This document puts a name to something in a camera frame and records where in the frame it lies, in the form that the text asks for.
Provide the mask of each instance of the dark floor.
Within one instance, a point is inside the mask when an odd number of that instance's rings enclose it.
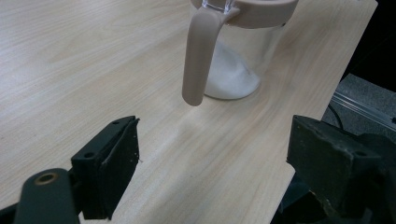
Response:
[[[396,118],[396,92],[349,74],[340,82],[334,96],[330,105],[340,117],[347,132],[356,135],[376,133],[386,136],[396,144],[396,123],[392,122],[392,119]],[[340,103],[340,96],[349,101]],[[350,109],[347,103],[351,102],[355,103],[357,108]],[[329,107],[322,120],[339,126]]]

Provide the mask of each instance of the pitcher handle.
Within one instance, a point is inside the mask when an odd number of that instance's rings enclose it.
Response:
[[[189,105],[200,105],[212,63],[213,51],[222,25],[239,13],[231,8],[227,13],[200,7],[193,15],[187,37],[186,61],[182,96]]]

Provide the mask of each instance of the light wood grain surface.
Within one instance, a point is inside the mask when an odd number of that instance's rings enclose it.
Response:
[[[142,162],[112,223],[269,223],[292,115],[321,118],[375,7],[300,0],[257,91],[191,107],[188,0],[0,1],[0,207],[136,115]]]

